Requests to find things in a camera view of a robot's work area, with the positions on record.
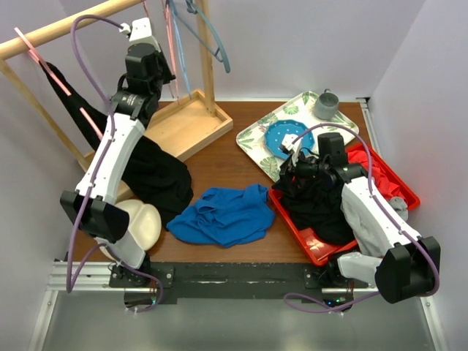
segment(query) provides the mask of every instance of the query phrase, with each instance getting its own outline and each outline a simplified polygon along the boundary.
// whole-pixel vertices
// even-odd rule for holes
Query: gray floor
[[[125,314],[120,292],[61,293],[44,351],[434,350],[420,301],[374,297],[343,317],[283,301],[180,300]]]

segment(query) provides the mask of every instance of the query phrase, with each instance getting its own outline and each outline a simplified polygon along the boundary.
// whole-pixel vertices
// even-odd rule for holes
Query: red plastic tray
[[[388,180],[395,184],[399,184],[401,193],[404,195],[405,200],[407,201],[408,211],[418,207],[420,205],[420,200],[416,194],[395,174],[395,172],[392,171],[392,169],[385,163],[383,159],[380,158],[374,149],[372,149],[370,146],[369,149],[371,151],[372,157],[374,158],[374,161],[381,167],[381,169],[385,170]],[[364,151],[364,147],[361,144],[357,144],[347,149],[347,151],[355,150]],[[298,230],[289,217],[289,211],[281,206],[280,200],[283,196],[282,192],[279,190],[270,189],[268,194],[276,209],[283,217],[283,220],[286,222],[286,225],[289,227],[291,233],[294,234],[298,243],[301,245],[307,256],[310,257],[314,265],[326,265],[328,262],[328,256],[331,254],[346,251],[358,245],[356,240],[351,241],[349,244],[344,246],[327,244],[321,241],[311,228]]]

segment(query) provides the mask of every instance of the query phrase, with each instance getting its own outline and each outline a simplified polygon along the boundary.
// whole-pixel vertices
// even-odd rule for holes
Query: white wall
[[[56,0],[3,1],[0,40],[64,17]],[[65,37],[39,49],[79,91],[79,73]],[[88,149],[44,74],[26,55],[8,60],[82,150]],[[26,350],[55,257],[67,250],[71,224],[59,204],[82,172],[70,152],[10,82],[0,75],[0,350]]]
[[[102,0],[60,0],[67,14]],[[210,12],[231,61],[224,73],[215,63],[217,99],[288,98],[305,90],[332,88],[342,99],[367,97],[414,21],[423,0],[212,0]],[[176,0],[179,12],[195,23]],[[161,1],[148,0],[158,40],[166,53]],[[135,6],[112,18],[143,17]],[[83,47],[99,80],[112,94],[124,72],[127,45],[104,24],[80,31]],[[198,42],[181,28],[189,77],[202,86]]]
[[[412,224],[442,247],[437,309],[468,344],[468,6],[427,0],[370,100],[383,156],[421,198]]]

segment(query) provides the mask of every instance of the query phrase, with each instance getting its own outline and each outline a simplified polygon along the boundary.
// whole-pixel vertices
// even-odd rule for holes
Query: clothes hanger
[[[226,54],[226,50],[224,49],[224,46],[222,44],[222,41],[221,39],[219,38],[217,32],[216,32],[216,29],[213,27],[213,25],[211,24],[210,20],[207,19],[207,17],[205,16],[205,14],[203,13],[202,10],[200,10],[200,8],[194,4],[193,0],[185,0],[186,2],[186,5],[187,5],[187,12],[188,13],[192,13],[194,15],[198,14],[200,15],[200,17],[203,19],[203,21],[205,22],[205,24],[207,25],[207,27],[209,28],[210,32],[211,32],[211,35],[213,36],[214,38],[214,41],[216,42],[216,44],[218,45],[218,48],[216,50],[214,50],[213,48],[210,47],[210,45],[208,45],[208,43],[203,40],[202,38],[200,38],[200,36],[198,35],[197,31],[195,31],[186,21],[184,18],[182,18],[179,14],[178,14],[178,11],[177,11],[177,8],[176,8],[176,5],[174,4],[174,0],[166,0],[166,4],[169,4],[170,8],[173,10],[173,14],[175,17],[177,17],[177,19],[179,21],[182,22],[182,24],[187,27],[187,29],[189,31],[191,31],[191,33],[193,35],[195,35],[195,37],[203,44],[203,46],[206,48],[206,50],[208,50],[211,55],[214,56],[214,58],[216,60],[218,60],[219,62],[223,63],[224,64],[224,70],[226,71],[226,73],[229,73],[231,71],[231,68],[230,68],[230,65],[229,65],[229,59],[227,58],[227,54]]]

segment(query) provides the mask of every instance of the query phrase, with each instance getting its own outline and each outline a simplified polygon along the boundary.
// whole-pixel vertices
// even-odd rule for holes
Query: black cloth
[[[50,63],[48,65],[72,95],[68,97],[44,70],[49,83],[89,145],[96,151],[100,140],[80,112],[80,108],[86,110],[103,133],[107,116],[90,106],[71,87],[57,67]],[[181,214],[193,198],[192,177],[187,166],[145,136],[141,137],[130,155],[122,180],[144,203],[150,203],[158,209],[164,227]]]
[[[298,180],[286,184],[279,180],[273,185],[283,193],[281,204],[299,229],[312,228],[324,242],[346,245],[354,240],[351,227],[341,211],[343,186],[329,187],[323,179]]]

